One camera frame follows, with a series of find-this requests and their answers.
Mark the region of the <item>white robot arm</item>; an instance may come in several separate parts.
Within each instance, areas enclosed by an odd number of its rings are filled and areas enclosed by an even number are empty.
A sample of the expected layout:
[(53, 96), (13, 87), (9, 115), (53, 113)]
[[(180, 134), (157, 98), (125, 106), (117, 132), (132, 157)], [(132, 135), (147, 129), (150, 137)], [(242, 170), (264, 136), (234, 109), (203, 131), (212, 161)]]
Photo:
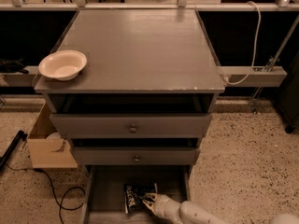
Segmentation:
[(156, 217), (170, 220), (173, 224), (229, 224), (197, 203), (191, 201), (179, 203), (167, 195), (146, 193), (143, 204)]

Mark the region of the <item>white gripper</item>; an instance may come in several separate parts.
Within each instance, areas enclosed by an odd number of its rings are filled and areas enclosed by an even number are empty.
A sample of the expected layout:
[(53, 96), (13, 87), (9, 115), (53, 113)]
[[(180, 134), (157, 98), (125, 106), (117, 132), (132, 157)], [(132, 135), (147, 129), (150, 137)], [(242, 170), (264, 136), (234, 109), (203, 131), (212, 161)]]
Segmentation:
[(166, 195), (146, 193), (142, 203), (157, 217), (171, 222), (180, 222), (181, 203), (174, 201)]

